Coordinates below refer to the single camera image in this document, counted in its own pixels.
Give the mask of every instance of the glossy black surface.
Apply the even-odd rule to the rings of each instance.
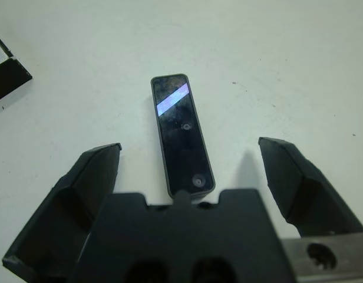
[[[214,179],[187,77],[156,77],[151,84],[169,194],[210,192]]]

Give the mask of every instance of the circular hole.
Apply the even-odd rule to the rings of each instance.
[[[203,187],[206,184],[206,179],[203,175],[201,174],[196,174],[193,176],[192,178],[192,183],[196,186],[196,187]]]
[[[330,270],[336,267],[336,257],[325,245],[312,243],[307,247],[307,253],[316,267],[320,270]]]
[[[184,123],[181,125],[181,127],[183,130],[186,130],[186,131],[192,129],[192,125],[190,123]]]

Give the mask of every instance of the bolt hole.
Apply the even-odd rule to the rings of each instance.
[[[336,257],[334,253],[325,245],[320,243],[312,243],[307,247],[307,253],[312,262],[320,270],[331,270],[336,267]]]

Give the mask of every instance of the white table surface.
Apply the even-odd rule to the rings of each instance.
[[[167,195],[150,80],[189,76],[222,189],[267,187],[259,136],[295,143],[363,223],[363,1],[0,0],[33,81],[0,100],[1,258],[79,155],[123,146],[115,192]]]

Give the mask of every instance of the small circular hole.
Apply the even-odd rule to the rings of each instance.
[[[334,253],[325,245],[320,243],[311,243],[307,247],[307,253],[313,263],[320,270],[334,269],[337,264]]]
[[[183,130],[186,130],[186,131],[192,129],[192,125],[190,123],[182,124],[181,127]]]

